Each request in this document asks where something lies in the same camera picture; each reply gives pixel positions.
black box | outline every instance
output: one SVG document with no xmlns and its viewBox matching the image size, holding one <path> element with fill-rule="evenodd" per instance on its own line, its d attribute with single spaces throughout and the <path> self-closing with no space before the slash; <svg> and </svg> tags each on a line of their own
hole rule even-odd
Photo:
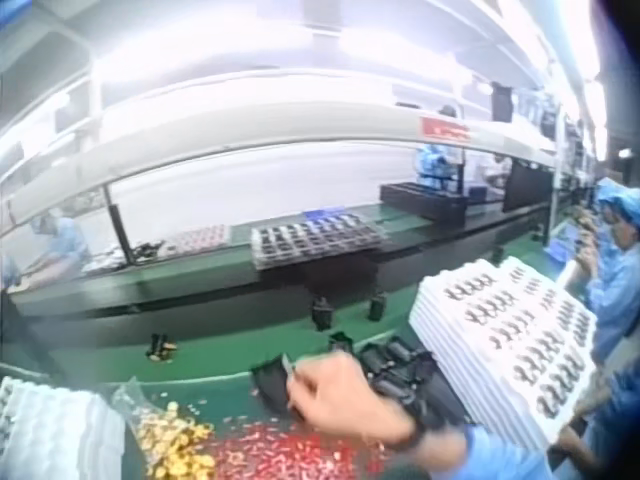
<svg viewBox="0 0 640 480">
<path fill-rule="evenodd" d="M 447 225 L 463 225 L 467 214 L 465 196 L 411 182 L 381 185 L 380 200 L 398 210 Z"/>
</svg>

red component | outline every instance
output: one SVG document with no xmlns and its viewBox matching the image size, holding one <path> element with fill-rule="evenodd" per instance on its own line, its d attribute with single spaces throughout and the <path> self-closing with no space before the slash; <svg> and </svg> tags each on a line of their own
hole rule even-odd
<svg viewBox="0 0 640 480">
<path fill-rule="evenodd" d="M 377 444 L 327 437 L 292 426 L 274 432 L 260 422 L 241 425 L 207 446 L 216 479 L 356 480 L 384 470 L 388 457 Z"/>
</svg>

ceiling light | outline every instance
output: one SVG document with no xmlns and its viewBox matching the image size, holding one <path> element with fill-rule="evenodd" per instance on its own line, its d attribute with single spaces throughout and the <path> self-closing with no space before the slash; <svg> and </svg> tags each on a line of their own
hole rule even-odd
<svg viewBox="0 0 640 480">
<path fill-rule="evenodd" d="M 604 127 L 607 124 L 607 105 L 602 85 L 598 82 L 586 83 L 584 96 L 593 124 L 596 127 Z"/>
<path fill-rule="evenodd" d="M 609 148 L 609 132 L 605 127 L 596 127 L 595 130 L 596 158 L 599 162 L 607 159 L 607 149 Z"/>
<path fill-rule="evenodd" d="M 507 33 L 538 70 L 546 70 L 549 56 L 542 46 L 535 22 L 519 0 L 498 0 Z"/>
<path fill-rule="evenodd" d="M 591 28 L 590 0 L 556 2 L 578 70 L 591 80 L 600 72 L 600 57 Z"/>
<path fill-rule="evenodd" d="M 622 159 L 631 158 L 632 156 L 633 156 L 633 152 L 631 151 L 630 148 L 625 148 L 618 152 L 618 157 Z"/>
<path fill-rule="evenodd" d="M 469 85 L 473 76 L 455 59 L 447 58 L 407 41 L 393 33 L 346 29 L 340 47 L 349 55 L 414 73 L 434 80 L 445 79 L 457 86 Z"/>
<path fill-rule="evenodd" d="M 206 15 L 131 39 L 96 68 L 105 81 L 139 80 L 216 55 L 296 49 L 311 40 L 312 33 L 299 25 Z"/>
</svg>

hairnet cap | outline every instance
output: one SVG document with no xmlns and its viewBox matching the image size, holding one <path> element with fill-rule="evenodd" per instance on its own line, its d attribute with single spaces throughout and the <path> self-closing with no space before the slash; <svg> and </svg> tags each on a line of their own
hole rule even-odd
<svg viewBox="0 0 640 480">
<path fill-rule="evenodd" d="M 625 189 L 625 186 L 605 177 L 596 185 L 596 201 L 599 203 L 611 203 L 614 197 Z"/>
<path fill-rule="evenodd" d="M 613 196 L 611 203 L 620 211 L 625 221 L 640 228 L 640 189 L 625 188 Z"/>
</svg>

red sign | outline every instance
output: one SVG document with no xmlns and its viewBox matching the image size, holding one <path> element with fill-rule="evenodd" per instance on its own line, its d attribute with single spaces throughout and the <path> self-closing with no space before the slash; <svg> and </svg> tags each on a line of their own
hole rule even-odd
<svg viewBox="0 0 640 480">
<path fill-rule="evenodd" d="M 440 118 L 423 118 L 422 133 L 427 137 L 455 140 L 458 142 L 468 142 L 471 139 L 469 127 Z"/>
</svg>

